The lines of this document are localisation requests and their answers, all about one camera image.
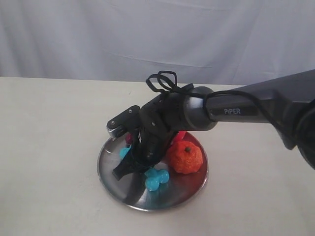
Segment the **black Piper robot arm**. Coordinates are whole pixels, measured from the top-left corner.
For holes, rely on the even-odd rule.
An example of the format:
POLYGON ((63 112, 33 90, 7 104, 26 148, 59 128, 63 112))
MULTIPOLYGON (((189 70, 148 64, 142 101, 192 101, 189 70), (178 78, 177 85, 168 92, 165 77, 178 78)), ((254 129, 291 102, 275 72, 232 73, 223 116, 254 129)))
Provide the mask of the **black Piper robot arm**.
POLYGON ((157 96, 131 106, 108 121, 112 138, 132 135, 130 151, 114 168, 116 179, 141 173, 159 163, 179 131, 208 131, 218 122, 269 123, 284 146, 298 148, 315 164, 315 72, 309 70, 231 90, 179 87, 160 71, 146 79, 157 96))

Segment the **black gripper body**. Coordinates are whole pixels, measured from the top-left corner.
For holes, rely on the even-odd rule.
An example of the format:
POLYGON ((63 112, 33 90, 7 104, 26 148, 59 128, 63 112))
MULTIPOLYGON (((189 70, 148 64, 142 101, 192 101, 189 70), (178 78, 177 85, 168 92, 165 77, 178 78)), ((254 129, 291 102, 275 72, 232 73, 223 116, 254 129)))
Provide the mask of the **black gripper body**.
POLYGON ((132 166, 136 170, 160 162, 174 137, 187 130, 186 100, 187 96, 182 94, 161 94, 141 107, 141 126, 136 145, 131 149, 132 166))

